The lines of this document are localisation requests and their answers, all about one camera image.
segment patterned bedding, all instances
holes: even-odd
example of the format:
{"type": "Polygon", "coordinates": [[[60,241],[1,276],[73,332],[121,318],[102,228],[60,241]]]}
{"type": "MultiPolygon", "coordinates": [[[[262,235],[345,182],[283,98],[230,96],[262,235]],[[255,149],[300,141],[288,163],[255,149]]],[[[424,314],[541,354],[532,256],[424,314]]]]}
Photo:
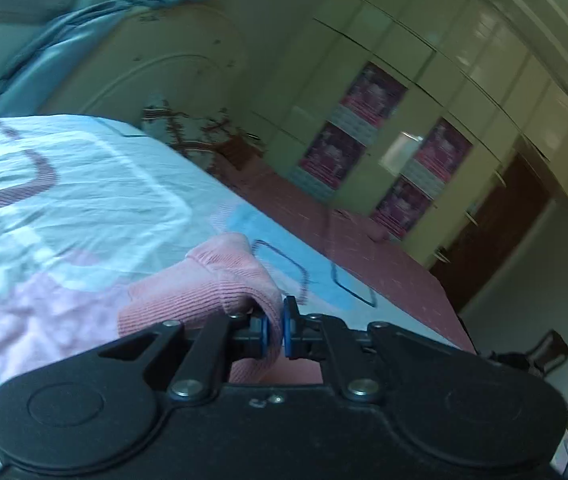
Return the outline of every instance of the patterned bedding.
{"type": "Polygon", "coordinates": [[[243,232],[302,313],[389,320],[452,344],[139,130],[0,120],[0,383],[116,338],[130,283],[243,232]]]}

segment pink mattress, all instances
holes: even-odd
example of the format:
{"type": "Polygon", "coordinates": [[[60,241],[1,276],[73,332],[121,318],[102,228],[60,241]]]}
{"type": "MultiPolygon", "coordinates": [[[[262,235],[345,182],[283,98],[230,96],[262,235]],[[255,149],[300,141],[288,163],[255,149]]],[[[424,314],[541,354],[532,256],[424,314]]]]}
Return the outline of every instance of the pink mattress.
{"type": "Polygon", "coordinates": [[[373,240],[379,238],[366,224],[372,220],[327,208],[259,159],[233,180],[236,193],[289,232],[459,348],[475,352],[440,282],[393,242],[373,240]]]}

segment cream headboard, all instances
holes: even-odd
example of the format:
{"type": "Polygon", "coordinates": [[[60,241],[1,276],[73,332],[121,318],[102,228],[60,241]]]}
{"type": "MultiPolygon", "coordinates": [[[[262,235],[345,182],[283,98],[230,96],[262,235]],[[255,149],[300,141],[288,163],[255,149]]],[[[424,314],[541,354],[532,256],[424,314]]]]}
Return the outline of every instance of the cream headboard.
{"type": "Polygon", "coordinates": [[[247,54],[233,24],[201,5],[131,9],[39,113],[83,114],[138,125],[152,94],[205,116],[227,104],[247,54]]]}

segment door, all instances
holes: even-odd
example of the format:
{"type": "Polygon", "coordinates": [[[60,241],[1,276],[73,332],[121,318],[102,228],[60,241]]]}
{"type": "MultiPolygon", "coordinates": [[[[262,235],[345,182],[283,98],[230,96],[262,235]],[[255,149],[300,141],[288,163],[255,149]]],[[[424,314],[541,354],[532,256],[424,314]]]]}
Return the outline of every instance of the door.
{"type": "Polygon", "coordinates": [[[442,251],[449,263],[430,269],[444,287],[456,312],[484,286],[520,243],[550,198],[537,175],[517,155],[502,175],[506,186],[491,191],[469,223],[442,251]]]}

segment ribbed fabric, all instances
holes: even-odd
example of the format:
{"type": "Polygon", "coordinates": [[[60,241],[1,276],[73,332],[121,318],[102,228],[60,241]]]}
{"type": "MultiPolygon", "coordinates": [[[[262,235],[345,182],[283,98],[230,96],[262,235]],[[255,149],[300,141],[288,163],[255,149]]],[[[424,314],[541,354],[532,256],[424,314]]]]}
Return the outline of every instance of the ribbed fabric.
{"type": "Polygon", "coordinates": [[[120,336],[167,319],[201,326],[215,312],[244,311],[248,297],[257,301],[270,321],[269,352],[263,360],[236,362],[231,382],[259,381],[281,350],[282,295],[243,234],[210,238],[179,264],[131,285],[129,294],[131,303],[118,315],[120,336]]]}

